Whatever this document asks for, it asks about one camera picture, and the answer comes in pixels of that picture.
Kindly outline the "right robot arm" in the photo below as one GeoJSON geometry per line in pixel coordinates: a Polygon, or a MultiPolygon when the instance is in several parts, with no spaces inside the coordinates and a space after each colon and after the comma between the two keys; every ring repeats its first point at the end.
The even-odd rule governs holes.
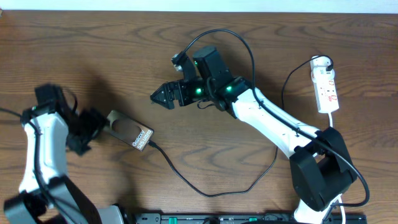
{"type": "Polygon", "coordinates": [[[172,110],[174,100],[187,106],[212,101],[220,110],[247,123],[272,141],[288,158],[292,183],[300,202],[292,218],[300,223],[325,223],[339,198],[356,180],[342,135],[334,128],[309,126],[269,101],[244,77],[234,77],[216,47],[207,46],[190,59],[185,52],[172,58],[183,79],[166,82],[150,98],[172,110]]]}

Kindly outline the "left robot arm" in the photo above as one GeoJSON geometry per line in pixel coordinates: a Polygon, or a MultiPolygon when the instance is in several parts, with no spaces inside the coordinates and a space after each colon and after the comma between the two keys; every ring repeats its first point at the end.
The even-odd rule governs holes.
{"type": "Polygon", "coordinates": [[[126,212],[114,204],[96,208],[70,180],[67,151],[83,155],[89,142],[107,125],[96,109],[78,112],[67,103],[62,87],[51,83],[35,88],[37,105],[18,117],[27,135],[25,172],[19,194],[4,202],[10,223],[41,223],[40,216],[54,208],[48,223],[129,223],[126,212]]]}

